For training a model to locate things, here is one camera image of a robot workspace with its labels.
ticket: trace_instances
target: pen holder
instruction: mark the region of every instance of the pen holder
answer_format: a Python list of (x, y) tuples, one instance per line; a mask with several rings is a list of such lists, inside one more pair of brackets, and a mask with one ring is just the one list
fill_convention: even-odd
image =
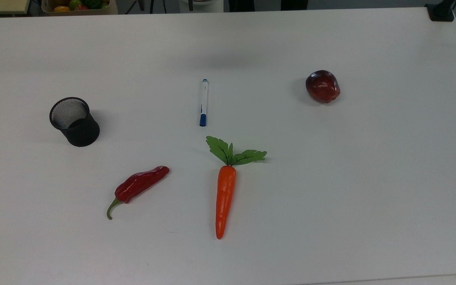
[(54, 104), (49, 119), (52, 126), (74, 146), (88, 146), (100, 134), (100, 127), (91, 116), (89, 106), (80, 98), (68, 97)]

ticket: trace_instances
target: green leaf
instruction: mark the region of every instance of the green leaf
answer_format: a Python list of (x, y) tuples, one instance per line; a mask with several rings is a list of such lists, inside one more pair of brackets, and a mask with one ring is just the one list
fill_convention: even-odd
[(235, 154), (232, 157), (232, 165), (247, 164), (259, 160), (265, 160), (266, 152), (246, 150), (243, 153)]
[(212, 152), (217, 158), (219, 158), (226, 165), (230, 165), (233, 157), (233, 144), (228, 144), (222, 139), (208, 136), (207, 144), (210, 146), (210, 152)]

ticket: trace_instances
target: pepper stem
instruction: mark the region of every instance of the pepper stem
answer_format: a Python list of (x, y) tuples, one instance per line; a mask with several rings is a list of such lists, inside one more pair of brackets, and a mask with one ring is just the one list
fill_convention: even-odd
[(106, 216), (109, 220), (112, 220), (112, 216), (110, 215), (110, 211), (112, 210), (112, 208), (118, 204), (121, 204), (122, 202), (119, 201), (119, 199), (114, 199), (114, 202), (112, 202), (112, 204), (110, 205), (110, 207), (108, 207), (108, 210), (106, 211)]

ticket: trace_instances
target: orange carrot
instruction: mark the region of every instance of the orange carrot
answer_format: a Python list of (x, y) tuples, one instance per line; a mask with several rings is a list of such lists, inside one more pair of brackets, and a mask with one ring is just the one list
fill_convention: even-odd
[(237, 170), (232, 166), (225, 165), (219, 170), (217, 177), (217, 199), (216, 199), (216, 237), (221, 239), (226, 227), (226, 220), (232, 205), (233, 190), (235, 189), (235, 178)]
[(217, 199), (216, 199), (216, 237), (221, 239), (226, 227), (226, 220), (232, 205), (233, 191), (235, 189), (235, 178), (237, 171), (233, 165), (247, 164), (259, 160), (265, 160), (266, 152), (246, 150), (239, 154), (233, 154), (233, 144), (228, 144), (215, 137), (207, 137), (207, 144), (210, 152), (217, 156), (226, 165), (221, 167), (217, 177)]

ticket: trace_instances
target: chili pepper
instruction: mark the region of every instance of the chili pepper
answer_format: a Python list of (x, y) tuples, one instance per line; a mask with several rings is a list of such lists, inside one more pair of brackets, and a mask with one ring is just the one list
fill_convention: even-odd
[(125, 182), (123, 182), (116, 189), (116, 198), (114, 202), (108, 207), (106, 216), (109, 220), (112, 220), (110, 211), (112, 208), (121, 203), (129, 203), (131, 199), (136, 197), (138, 194), (150, 188), (152, 185), (163, 179), (170, 169), (166, 166), (158, 166), (153, 170), (146, 171), (143, 173), (135, 173), (130, 176)]
[(226, 221), (232, 205), (232, 197), (235, 189), (237, 171), (233, 168), (237, 164), (247, 164), (259, 160), (265, 160), (266, 152), (246, 150), (239, 154), (233, 154), (233, 144), (228, 144), (215, 137), (207, 137), (207, 144), (217, 158), (226, 165), (222, 166), (217, 176), (217, 199), (216, 199), (216, 238), (221, 239), (224, 235)]

